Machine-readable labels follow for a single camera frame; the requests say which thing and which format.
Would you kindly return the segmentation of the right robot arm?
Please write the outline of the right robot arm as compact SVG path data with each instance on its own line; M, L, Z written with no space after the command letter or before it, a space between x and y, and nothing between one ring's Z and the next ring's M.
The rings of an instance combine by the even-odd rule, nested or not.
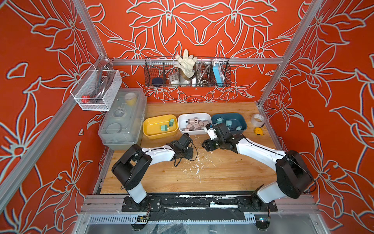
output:
M314 182L306 163L296 151L285 152L266 147L240 132L229 130L222 123L207 124L204 131L209 139L205 140L202 146L208 152L216 149L229 150L250 157L275 171L277 180L256 189L252 195L253 203L268 204L284 197L298 199Z

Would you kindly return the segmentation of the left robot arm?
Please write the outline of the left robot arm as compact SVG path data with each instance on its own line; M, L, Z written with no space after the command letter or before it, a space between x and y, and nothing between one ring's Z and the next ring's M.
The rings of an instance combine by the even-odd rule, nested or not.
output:
M192 161L196 151L189 134L155 148L142 148L134 144L112 166L112 173L132 200L141 204L148 196L141 181L150 166L173 161L177 167L182 159Z

